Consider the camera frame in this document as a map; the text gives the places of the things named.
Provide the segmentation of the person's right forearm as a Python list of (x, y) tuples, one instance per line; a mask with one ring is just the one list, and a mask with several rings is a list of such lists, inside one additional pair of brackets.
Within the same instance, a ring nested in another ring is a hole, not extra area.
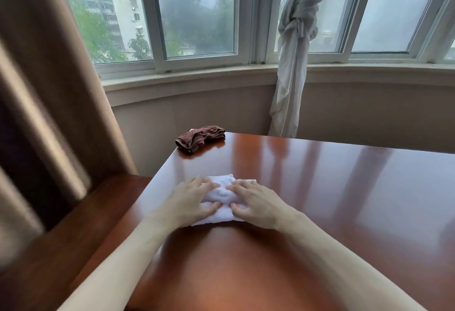
[(303, 213), (286, 216), (279, 231), (304, 250), (349, 311), (427, 311)]

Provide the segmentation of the brown crumpled cloth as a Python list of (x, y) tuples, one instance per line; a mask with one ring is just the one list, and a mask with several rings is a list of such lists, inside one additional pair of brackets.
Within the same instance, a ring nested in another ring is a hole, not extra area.
[(225, 130), (212, 125), (185, 132), (175, 140), (175, 144), (183, 153), (192, 155), (206, 144), (219, 140), (225, 140)]

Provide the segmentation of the white knotted sheer curtain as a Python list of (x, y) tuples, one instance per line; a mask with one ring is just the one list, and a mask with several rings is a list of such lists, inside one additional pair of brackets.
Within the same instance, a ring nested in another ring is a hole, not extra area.
[(277, 84), (268, 136), (295, 138), (308, 66), (310, 42), (318, 33), (322, 0), (287, 0), (278, 22)]

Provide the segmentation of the beige drape curtain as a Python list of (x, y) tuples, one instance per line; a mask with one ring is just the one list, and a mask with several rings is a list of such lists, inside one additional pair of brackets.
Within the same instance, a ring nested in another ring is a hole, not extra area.
[(0, 0), (0, 274), (117, 174), (138, 171), (69, 0)]

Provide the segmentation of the person's left forearm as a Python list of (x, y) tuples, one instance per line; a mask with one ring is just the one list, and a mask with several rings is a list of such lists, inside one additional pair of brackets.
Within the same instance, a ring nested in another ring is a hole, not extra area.
[(175, 211), (152, 211), (57, 311), (123, 311), (156, 252), (178, 227)]

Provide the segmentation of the person's right hand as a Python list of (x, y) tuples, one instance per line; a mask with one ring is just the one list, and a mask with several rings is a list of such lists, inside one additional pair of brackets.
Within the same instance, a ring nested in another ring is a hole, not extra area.
[(226, 189), (245, 200), (251, 212), (251, 217), (246, 222), (255, 226), (287, 233), (305, 217), (286, 204), (273, 190), (257, 182), (238, 180)]

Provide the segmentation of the white sliding window frame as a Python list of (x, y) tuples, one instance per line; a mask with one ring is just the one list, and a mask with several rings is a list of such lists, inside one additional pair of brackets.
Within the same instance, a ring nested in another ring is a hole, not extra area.
[[(284, 57), (281, 15), (293, 0), (70, 0), (102, 83)], [(308, 63), (448, 63), (455, 0), (322, 0)]]

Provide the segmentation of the person's left hand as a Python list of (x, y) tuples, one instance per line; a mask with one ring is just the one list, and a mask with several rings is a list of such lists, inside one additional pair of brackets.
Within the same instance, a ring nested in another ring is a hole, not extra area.
[(198, 217), (200, 203), (211, 190), (220, 187), (208, 177), (197, 177), (179, 183), (151, 217), (168, 230), (190, 226), (206, 217)]

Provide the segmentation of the white towel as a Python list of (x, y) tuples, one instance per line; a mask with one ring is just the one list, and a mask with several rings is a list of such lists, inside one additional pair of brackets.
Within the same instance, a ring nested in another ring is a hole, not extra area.
[(243, 222), (242, 219), (234, 216), (230, 208), (230, 204), (236, 203), (240, 208), (245, 209), (247, 208), (245, 200), (236, 193), (226, 189), (227, 186), (232, 185), (233, 181), (236, 181), (236, 178), (233, 176), (233, 174), (224, 176), (210, 176), (209, 178), (214, 183), (219, 184), (220, 187), (208, 192), (203, 197), (201, 205), (207, 208), (210, 207), (213, 203), (219, 202), (222, 204), (222, 206), (216, 211), (216, 213), (192, 224), (192, 226), (216, 224), (230, 221)]

